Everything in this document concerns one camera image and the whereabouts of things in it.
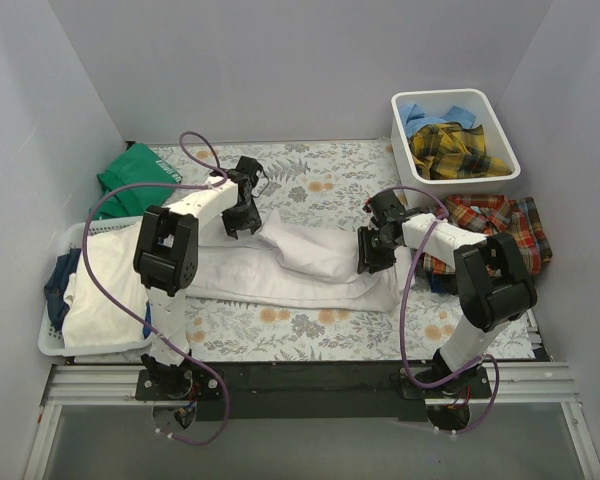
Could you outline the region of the white plastic bin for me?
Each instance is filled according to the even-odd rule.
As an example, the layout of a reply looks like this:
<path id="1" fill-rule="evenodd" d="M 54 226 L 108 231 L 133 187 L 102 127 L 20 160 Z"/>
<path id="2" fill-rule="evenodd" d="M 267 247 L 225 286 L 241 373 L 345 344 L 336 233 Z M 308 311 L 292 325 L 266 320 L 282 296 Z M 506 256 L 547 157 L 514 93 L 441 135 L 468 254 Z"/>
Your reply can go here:
<path id="1" fill-rule="evenodd" d="M 472 88 L 402 92 L 391 99 L 391 145 L 408 203 L 452 194 L 498 194 L 521 167 L 495 111 Z"/>

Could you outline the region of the white folded cloth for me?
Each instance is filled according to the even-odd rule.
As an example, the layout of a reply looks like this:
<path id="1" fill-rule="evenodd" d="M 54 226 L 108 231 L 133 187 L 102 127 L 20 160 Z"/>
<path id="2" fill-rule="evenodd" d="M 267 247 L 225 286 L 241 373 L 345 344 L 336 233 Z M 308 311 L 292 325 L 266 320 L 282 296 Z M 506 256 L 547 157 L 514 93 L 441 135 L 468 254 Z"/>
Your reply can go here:
<path id="1" fill-rule="evenodd" d="M 93 283 L 84 259 L 80 258 L 75 278 L 64 293 L 69 302 L 62 325 L 67 348 L 109 347 L 144 339 L 144 325 L 108 299 L 113 296 L 137 316 L 146 317 L 146 290 L 133 268 L 139 229 L 140 224 L 134 223 L 87 240 L 89 265 L 107 292 L 102 293 Z"/>

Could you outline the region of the floral table cloth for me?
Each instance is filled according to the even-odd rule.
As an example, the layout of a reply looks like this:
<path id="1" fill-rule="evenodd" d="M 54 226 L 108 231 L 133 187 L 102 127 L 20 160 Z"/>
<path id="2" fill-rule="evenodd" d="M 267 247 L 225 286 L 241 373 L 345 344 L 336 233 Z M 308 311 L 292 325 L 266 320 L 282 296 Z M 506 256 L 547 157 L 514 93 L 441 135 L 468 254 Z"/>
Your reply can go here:
<path id="1" fill-rule="evenodd" d="M 355 231 L 365 223 L 364 200 L 398 184 L 387 140 L 225 144 L 221 164 L 257 159 L 268 175 L 256 205 L 275 209 L 287 223 Z M 406 335 L 411 360 L 428 360 L 461 317 L 458 300 L 436 294 L 417 276 L 408 298 L 406 326 L 397 313 L 303 310 L 190 298 L 187 338 L 192 354 L 216 361 L 397 360 Z"/>

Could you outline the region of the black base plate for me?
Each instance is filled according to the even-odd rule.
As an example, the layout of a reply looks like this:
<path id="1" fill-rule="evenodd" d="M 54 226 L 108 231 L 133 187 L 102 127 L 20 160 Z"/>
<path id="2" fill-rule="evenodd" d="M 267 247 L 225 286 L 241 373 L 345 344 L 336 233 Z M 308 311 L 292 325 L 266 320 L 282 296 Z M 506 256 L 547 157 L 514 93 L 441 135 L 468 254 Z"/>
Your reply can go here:
<path id="1" fill-rule="evenodd" d="M 145 365 L 139 401 L 192 403 L 198 421 L 390 418 L 423 422 L 426 406 L 464 407 L 491 395 L 485 368 L 437 390 L 409 382 L 398 361 L 221 362 L 202 369 Z"/>

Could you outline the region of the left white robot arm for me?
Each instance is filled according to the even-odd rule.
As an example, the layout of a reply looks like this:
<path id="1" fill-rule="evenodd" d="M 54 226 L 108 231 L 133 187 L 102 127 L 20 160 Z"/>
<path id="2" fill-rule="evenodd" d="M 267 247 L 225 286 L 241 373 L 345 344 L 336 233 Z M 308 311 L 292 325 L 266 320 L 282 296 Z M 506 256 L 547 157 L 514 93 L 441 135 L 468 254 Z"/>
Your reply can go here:
<path id="1" fill-rule="evenodd" d="M 140 224 L 133 267 L 146 288 L 155 329 L 150 352 L 141 360 L 152 384 L 173 400 L 192 394 L 196 386 L 183 362 L 189 352 L 186 289 L 198 269 L 200 230 L 220 219 L 224 232 L 236 239 L 261 227 L 253 190 L 265 176 L 263 166 L 242 156 L 225 173 L 228 180 L 216 189 L 196 191 L 169 207 L 149 207 Z"/>

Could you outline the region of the yellow plaid shirt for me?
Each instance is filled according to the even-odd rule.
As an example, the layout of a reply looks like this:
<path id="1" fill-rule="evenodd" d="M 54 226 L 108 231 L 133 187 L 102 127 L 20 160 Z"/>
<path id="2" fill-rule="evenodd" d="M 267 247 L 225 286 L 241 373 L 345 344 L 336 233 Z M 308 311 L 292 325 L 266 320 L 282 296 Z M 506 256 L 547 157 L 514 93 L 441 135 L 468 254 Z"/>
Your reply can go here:
<path id="1" fill-rule="evenodd" d="M 482 125 L 464 129 L 457 123 L 432 124 L 408 141 L 418 174 L 426 180 L 464 180 L 512 173 L 490 156 Z"/>

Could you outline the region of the blue shirt in bin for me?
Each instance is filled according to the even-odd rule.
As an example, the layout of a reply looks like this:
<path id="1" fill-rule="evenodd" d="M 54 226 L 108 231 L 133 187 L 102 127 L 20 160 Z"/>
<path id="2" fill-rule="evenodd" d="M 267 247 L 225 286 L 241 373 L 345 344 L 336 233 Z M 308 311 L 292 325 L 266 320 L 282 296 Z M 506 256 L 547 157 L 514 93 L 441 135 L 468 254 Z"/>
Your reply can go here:
<path id="1" fill-rule="evenodd" d="M 400 106 L 398 113 L 408 139 L 428 125 L 457 123 L 464 129 L 470 129 L 476 121 L 476 116 L 472 112 L 456 105 L 442 116 L 429 115 L 414 103 Z"/>

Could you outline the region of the aluminium frame rail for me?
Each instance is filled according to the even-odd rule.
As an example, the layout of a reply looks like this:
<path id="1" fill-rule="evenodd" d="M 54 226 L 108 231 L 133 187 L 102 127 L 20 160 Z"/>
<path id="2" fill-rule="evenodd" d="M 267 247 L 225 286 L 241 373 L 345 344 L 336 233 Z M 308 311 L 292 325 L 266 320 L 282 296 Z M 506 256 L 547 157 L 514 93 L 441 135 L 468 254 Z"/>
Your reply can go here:
<path id="1" fill-rule="evenodd" d="M 138 365 L 74 365 L 51 370 L 44 405 L 134 405 Z M 498 403 L 578 403 L 581 401 L 567 364 L 505 362 L 499 365 Z"/>

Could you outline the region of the white long sleeve shirt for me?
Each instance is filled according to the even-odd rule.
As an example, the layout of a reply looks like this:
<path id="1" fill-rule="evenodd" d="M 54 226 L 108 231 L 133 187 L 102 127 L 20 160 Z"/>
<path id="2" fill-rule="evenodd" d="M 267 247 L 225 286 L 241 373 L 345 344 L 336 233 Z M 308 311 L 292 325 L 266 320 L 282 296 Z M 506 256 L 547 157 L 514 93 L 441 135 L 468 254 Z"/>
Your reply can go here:
<path id="1" fill-rule="evenodd" d="M 359 274 L 354 232 L 285 223 L 276 210 L 238 239 L 215 218 L 201 231 L 198 253 L 189 297 L 301 309 L 391 311 L 412 262 L 400 247 L 394 266 Z"/>

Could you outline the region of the red plaid shirt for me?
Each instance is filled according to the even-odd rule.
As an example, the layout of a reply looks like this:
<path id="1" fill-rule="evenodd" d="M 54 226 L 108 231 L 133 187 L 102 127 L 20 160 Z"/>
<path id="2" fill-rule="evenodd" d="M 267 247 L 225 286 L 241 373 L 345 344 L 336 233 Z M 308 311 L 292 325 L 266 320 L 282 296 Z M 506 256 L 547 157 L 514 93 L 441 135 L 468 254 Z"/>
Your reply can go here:
<path id="1" fill-rule="evenodd" d="M 532 277 L 551 262 L 553 253 L 532 197 L 510 200 L 504 195 L 457 194 L 444 204 L 456 226 L 487 236 L 510 234 Z"/>

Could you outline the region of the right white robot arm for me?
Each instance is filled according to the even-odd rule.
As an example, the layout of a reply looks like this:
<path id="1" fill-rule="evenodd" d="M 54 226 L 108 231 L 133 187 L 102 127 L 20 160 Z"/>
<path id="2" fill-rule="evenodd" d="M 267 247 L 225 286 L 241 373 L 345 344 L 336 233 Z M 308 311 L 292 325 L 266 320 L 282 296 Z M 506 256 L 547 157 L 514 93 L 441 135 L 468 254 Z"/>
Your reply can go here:
<path id="1" fill-rule="evenodd" d="M 436 351 L 430 369 L 419 374 L 404 359 L 411 385 L 455 397 L 469 384 L 467 372 L 488 360 L 488 348 L 511 322 L 537 303 L 533 280 L 508 233 L 486 236 L 450 223 L 444 204 L 437 214 L 407 208 L 386 188 L 368 198 L 369 226 L 359 228 L 359 273 L 377 273 L 396 263 L 399 247 L 431 255 L 454 269 L 462 317 L 451 337 Z"/>

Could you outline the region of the green shirt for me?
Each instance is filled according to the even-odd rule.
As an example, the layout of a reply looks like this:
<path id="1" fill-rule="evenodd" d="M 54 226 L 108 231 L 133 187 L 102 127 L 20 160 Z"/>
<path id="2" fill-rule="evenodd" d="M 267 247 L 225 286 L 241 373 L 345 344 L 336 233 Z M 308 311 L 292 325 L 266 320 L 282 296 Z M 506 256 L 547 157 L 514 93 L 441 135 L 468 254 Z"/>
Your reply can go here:
<path id="1" fill-rule="evenodd" d="M 97 211 L 95 220 L 141 216 L 152 205 L 162 205 L 174 193 L 173 185 L 182 175 L 147 145 L 134 143 L 97 175 L 103 195 L 136 183 L 161 183 L 167 187 L 126 190 L 109 198 Z"/>

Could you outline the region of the dark blue garment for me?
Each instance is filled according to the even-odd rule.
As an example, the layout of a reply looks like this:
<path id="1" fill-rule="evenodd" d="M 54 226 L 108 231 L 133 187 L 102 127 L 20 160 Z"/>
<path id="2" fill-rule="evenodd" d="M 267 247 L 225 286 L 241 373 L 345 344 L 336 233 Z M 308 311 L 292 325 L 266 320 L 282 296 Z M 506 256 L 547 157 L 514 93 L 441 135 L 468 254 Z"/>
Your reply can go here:
<path id="1" fill-rule="evenodd" d="M 70 276 L 76 273 L 80 257 L 80 248 L 72 248 L 66 254 L 58 256 L 54 270 L 44 286 L 47 315 L 56 331 L 62 329 L 64 319 L 70 310 L 70 305 L 65 301 L 65 293 Z"/>

